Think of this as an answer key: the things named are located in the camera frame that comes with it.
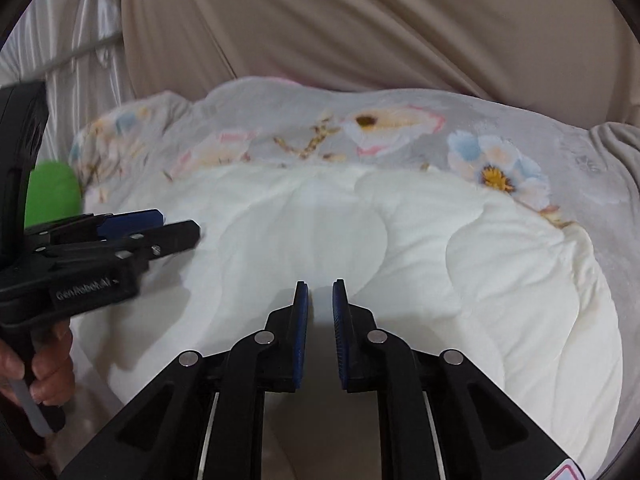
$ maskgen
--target finger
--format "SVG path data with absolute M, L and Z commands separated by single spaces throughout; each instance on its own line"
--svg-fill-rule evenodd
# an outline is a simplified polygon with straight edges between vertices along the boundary
M 71 330 L 70 327 L 71 327 L 70 319 L 57 322 L 52 329 L 53 335 L 56 337 L 56 339 L 58 339 L 59 341 L 62 341 L 66 333 Z
M 24 377 L 24 363 L 11 350 L 11 347 L 0 340 L 0 376 L 9 379 L 21 379 Z
M 76 379 L 71 358 L 67 358 L 53 375 L 44 380 L 35 381 L 30 388 L 33 400 L 47 406 L 64 404 L 73 396 L 75 390 Z
M 20 406 L 20 401 L 18 397 L 15 396 L 14 390 L 9 386 L 9 383 L 5 378 L 0 379 L 0 395 L 9 399 L 16 406 Z
M 42 380 L 53 375 L 69 358 L 74 337 L 71 330 L 62 334 L 62 339 L 46 345 L 31 361 L 31 369 L 36 379 Z

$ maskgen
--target beige curtain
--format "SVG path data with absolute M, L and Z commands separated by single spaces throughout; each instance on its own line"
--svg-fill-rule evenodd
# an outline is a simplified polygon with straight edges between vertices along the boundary
M 436 88 L 585 128 L 640 126 L 640 45 L 610 0 L 122 0 L 138 96 L 240 76 Z

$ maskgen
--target red warning label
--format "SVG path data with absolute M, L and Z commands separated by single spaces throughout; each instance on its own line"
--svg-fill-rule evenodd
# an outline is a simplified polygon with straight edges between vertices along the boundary
M 584 476 L 580 473 L 575 462 L 568 458 L 562 462 L 551 475 L 546 477 L 545 480 L 584 480 Z

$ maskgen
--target quilted white blanket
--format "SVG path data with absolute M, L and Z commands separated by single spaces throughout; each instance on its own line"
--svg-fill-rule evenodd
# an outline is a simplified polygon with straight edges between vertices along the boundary
M 297 478 L 379 477 L 374 398 L 339 391 L 329 290 L 343 278 L 353 303 L 414 348 L 466 353 L 587 476 L 602 463 L 622 345 L 577 224 L 558 229 L 433 168 L 222 166 L 144 179 L 120 211 L 145 208 L 194 219 L 205 235 L 195 251 L 159 260 L 136 300 L 75 321 L 121 400 L 181 351 L 226 351 L 259 330 L 304 280 L 314 301 L 305 379 L 295 396 L 270 399 L 271 429 Z M 280 462 L 263 474 L 292 473 Z

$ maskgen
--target blue gripper pad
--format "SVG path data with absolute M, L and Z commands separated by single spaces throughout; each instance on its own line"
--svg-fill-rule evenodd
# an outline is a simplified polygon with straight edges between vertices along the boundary
M 306 322 L 309 315 L 309 288 L 299 282 L 293 300 L 293 315 L 296 316 L 296 333 L 293 341 L 293 383 L 296 389 L 302 385 L 302 371 L 305 363 Z
M 340 374 L 340 382 L 342 389 L 347 389 L 349 381 L 348 365 L 349 365 L 349 343 L 344 333 L 344 312 L 349 307 L 349 300 L 344 288 L 344 282 L 338 280 L 334 283 L 334 331 L 335 331 L 335 349 L 338 357 L 338 373 Z
M 163 225 L 164 215 L 158 209 L 149 209 L 108 217 L 98 227 L 97 233 L 100 238 L 113 240 Z

